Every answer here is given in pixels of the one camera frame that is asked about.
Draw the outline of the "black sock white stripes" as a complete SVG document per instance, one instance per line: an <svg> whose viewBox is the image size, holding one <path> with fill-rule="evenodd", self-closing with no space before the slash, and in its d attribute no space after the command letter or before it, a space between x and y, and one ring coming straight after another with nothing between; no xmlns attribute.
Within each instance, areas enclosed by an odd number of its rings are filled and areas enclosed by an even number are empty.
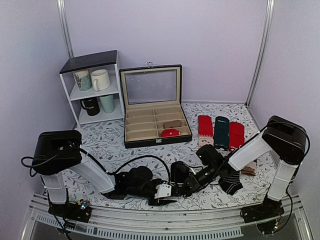
<svg viewBox="0 0 320 240"><path fill-rule="evenodd" d="M170 166L171 177L171 195L174 197L191 196L191 187L189 186L190 168L182 161L177 161Z"/></svg>

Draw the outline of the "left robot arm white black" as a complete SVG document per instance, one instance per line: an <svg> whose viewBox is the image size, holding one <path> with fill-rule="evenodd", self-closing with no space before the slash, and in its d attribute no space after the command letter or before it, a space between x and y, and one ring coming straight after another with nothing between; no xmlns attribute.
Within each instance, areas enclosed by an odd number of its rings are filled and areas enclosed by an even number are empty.
<svg viewBox="0 0 320 240"><path fill-rule="evenodd" d="M109 172L85 150L77 130L41 133L31 167L42 177L50 201L63 217L70 217L75 211L63 181L63 171L67 169L86 179L108 199L123 200L131 195L147 198L150 205L165 205L172 202L171 197L181 194L172 183L154 179L145 166Z"/></svg>

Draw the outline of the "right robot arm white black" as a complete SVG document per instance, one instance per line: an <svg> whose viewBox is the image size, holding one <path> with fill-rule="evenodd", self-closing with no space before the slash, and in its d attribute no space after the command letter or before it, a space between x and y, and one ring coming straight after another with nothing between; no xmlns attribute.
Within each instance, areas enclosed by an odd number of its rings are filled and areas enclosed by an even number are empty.
<svg viewBox="0 0 320 240"><path fill-rule="evenodd" d="M226 194L234 195L242 188L241 170L273 151L280 162L266 193L268 200L258 208L262 218L269 218L278 210L277 202L286 193L309 148L310 140L303 127L274 115L261 131L227 156L222 156L210 144L200 147L196 155L205 167L197 173L190 173L182 186L172 187L168 196L190 196L204 189L215 177L220 178L218 184Z"/></svg>

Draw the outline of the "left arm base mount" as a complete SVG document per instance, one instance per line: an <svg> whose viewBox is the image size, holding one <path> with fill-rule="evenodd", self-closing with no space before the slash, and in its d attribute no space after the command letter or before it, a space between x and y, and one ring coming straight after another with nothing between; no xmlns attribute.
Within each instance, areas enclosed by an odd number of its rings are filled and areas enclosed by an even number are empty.
<svg viewBox="0 0 320 240"><path fill-rule="evenodd" d="M77 222L88 223L91 217L92 208L89 206L89 201L79 200L75 203L68 200L64 204L54 204L50 200L48 212L64 220L73 220Z"/></svg>

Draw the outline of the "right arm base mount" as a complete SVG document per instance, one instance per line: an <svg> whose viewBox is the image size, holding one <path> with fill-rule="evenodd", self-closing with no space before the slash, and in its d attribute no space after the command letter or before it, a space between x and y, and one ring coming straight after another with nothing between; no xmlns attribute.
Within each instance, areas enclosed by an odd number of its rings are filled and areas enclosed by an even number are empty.
<svg viewBox="0 0 320 240"><path fill-rule="evenodd" d="M240 216L245 223L262 221L256 225L258 231L263 235L272 235L284 223L285 213L282 201L274 201L269 198L261 204L246 206L240 210Z"/></svg>

